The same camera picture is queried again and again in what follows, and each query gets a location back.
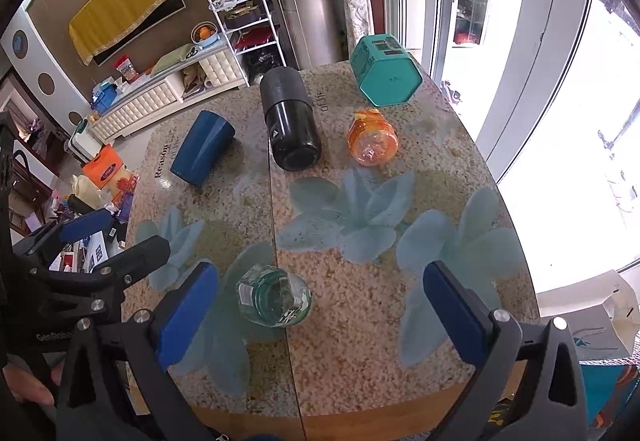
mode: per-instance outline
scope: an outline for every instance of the paper bag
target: paper bag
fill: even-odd
[[[537,296],[544,323],[562,316],[569,324],[579,360],[610,360],[633,354],[640,330],[638,297],[616,271]]]

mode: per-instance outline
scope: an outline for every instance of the blue cup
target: blue cup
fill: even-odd
[[[189,184],[202,186],[235,135],[236,130],[225,118],[203,110],[184,138],[171,172]]]

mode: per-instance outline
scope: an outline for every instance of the granite tabletop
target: granite tabletop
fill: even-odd
[[[536,321],[538,308],[495,182],[424,72],[408,103],[380,109],[400,147],[394,160],[373,169],[357,166],[346,145],[354,111],[370,106],[349,64],[301,74],[322,139],[321,160],[303,172],[274,163],[258,87],[219,94],[158,125],[140,170],[127,245],[168,233],[180,265],[127,290],[123,316],[153,309],[199,259],[209,259],[222,280],[227,270],[237,279],[256,262],[299,275],[313,297],[303,322],[286,332],[248,326],[234,314],[232,295],[219,296],[212,314],[227,318],[204,325],[170,373],[201,410],[302,425],[311,417],[420,403],[469,379],[472,367],[460,360],[416,283],[430,261],[445,261],[489,307],[524,321]],[[223,116],[236,137],[195,188],[170,166],[201,110]],[[304,436],[300,429],[290,437]]]

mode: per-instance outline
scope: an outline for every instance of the shelving rack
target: shelving rack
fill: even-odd
[[[218,27],[220,28],[220,32],[222,33],[222,36],[226,40],[226,44],[229,46],[229,49],[231,49],[231,52],[232,52],[232,54],[234,56],[234,59],[236,60],[236,63],[238,64],[238,68],[242,72],[242,77],[244,78],[244,83],[246,85],[249,85],[249,79],[247,78],[246,71],[242,67],[242,64],[240,63],[240,58],[239,58],[241,55],[244,55],[245,53],[248,53],[250,51],[254,51],[256,49],[262,49],[263,47],[275,45],[277,47],[277,49],[278,49],[278,54],[280,55],[280,59],[282,61],[282,65],[283,66],[287,65],[285,60],[284,60],[284,54],[282,53],[282,48],[280,47],[280,40],[278,39],[278,34],[276,32],[276,28],[273,25],[273,20],[271,18],[271,12],[269,11],[269,7],[267,6],[267,1],[266,0],[261,0],[262,1],[262,7],[264,9],[264,17],[263,18],[261,18],[260,20],[256,20],[254,22],[251,22],[250,24],[246,24],[244,26],[237,27],[235,29],[227,29],[224,26],[224,24],[222,23],[222,20],[220,20],[220,15],[218,14],[220,11],[224,11],[224,10],[221,9],[221,8],[216,8],[213,5],[213,0],[208,0],[208,1],[209,1],[209,8],[210,8],[210,10],[213,11],[213,14],[216,17],[216,23],[218,24]],[[238,4],[244,4],[245,2],[249,2],[249,1],[250,0],[238,0],[238,2],[236,3],[236,6]],[[260,44],[260,45],[251,47],[249,49],[243,49],[241,51],[236,51],[235,47],[231,43],[230,35],[232,33],[241,31],[243,29],[248,29],[249,27],[256,26],[258,24],[265,23],[265,22],[269,23],[269,27],[271,28],[271,36],[273,37],[273,40],[271,42],[267,42],[265,44]]]

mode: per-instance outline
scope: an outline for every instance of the orange bag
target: orange bag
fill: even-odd
[[[82,172],[91,182],[102,189],[124,165],[111,145],[105,145],[98,155],[82,167]]]

